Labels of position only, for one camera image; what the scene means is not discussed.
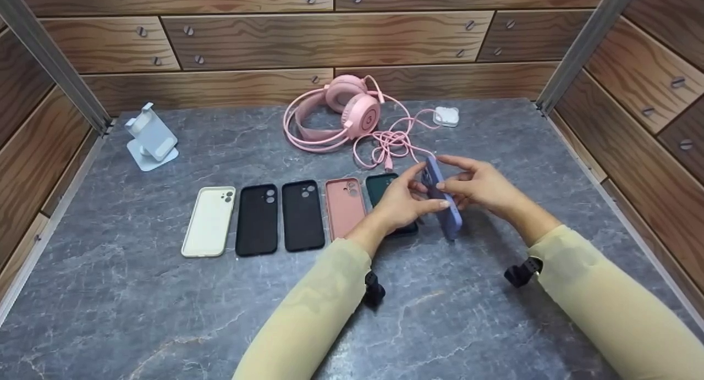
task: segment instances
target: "sleeve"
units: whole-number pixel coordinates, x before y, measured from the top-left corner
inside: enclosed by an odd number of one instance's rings
[[[362,302],[371,263],[355,243],[332,242],[259,330],[233,380],[312,377]]]
[[[623,378],[702,378],[704,347],[658,298],[565,225],[528,250],[538,282]]]

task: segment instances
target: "cream phone case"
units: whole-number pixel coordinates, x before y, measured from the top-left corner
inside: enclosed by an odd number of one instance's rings
[[[214,186],[203,188],[198,192],[186,238],[181,246],[181,255],[185,257],[222,255],[236,191],[232,186]]]

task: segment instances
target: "grey marble surface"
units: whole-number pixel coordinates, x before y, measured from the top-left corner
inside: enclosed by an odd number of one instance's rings
[[[492,162],[695,327],[530,102],[408,105],[458,107],[460,127],[419,128],[414,142]],[[198,190],[382,172],[359,170],[349,149],[292,149],[282,107],[159,114],[180,139],[179,158],[140,172],[120,120],[0,328],[0,377],[229,378],[320,252],[279,246],[274,255],[238,258],[235,214],[222,257],[184,259]],[[397,114],[387,107],[383,124]],[[316,120],[332,125],[335,117]],[[374,262],[387,288],[382,307],[357,310],[316,378],[615,378],[539,285],[515,290],[503,279],[525,255],[516,232],[480,210],[464,218],[455,243],[443,240],[433,217],[415,237],[384,243]]]

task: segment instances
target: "dark green phone case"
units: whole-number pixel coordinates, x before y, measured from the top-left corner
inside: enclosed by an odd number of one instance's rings
[[[367,193],[369,194],[369,200],[372,202],[372,207],[376,207],[377,204],[384,196],[384,192],[387,191],[387,187],[391,184],[392,180],[398,178],[398,174],[381,174],[372,175],[367,177],[365,180],[365,185],[367,185]],[[412,224],[405,225],[394,230],[389,237],[398,235],[414,235],[418,232],[418,224],[413,222]]]

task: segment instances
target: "headphone ear cup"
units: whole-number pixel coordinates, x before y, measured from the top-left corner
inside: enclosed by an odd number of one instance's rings
[[[342,111],[342,126],[347,129],[349,139],[356,139],[374,130],[380,116],[381,107],[376,98],[366,93],[357,94]]]
[[[327,106],[337,113],[342,113],[345,106],[357,94],[367,94],[367,85],[354,75],[341,75],[330,82],[325,92]]]

